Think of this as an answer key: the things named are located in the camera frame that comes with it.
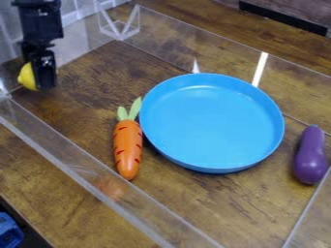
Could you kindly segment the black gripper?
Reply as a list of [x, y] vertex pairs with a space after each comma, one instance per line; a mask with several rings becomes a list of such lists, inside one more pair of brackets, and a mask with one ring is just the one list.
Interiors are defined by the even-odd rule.
[[38, 90], [50, 90], [57, 84], [54, 53], [48, 49], [52, 41], [62, 38], [61, 0], [12, 0], [18, 10], [22, 62], [30, 62], [34, 85]]

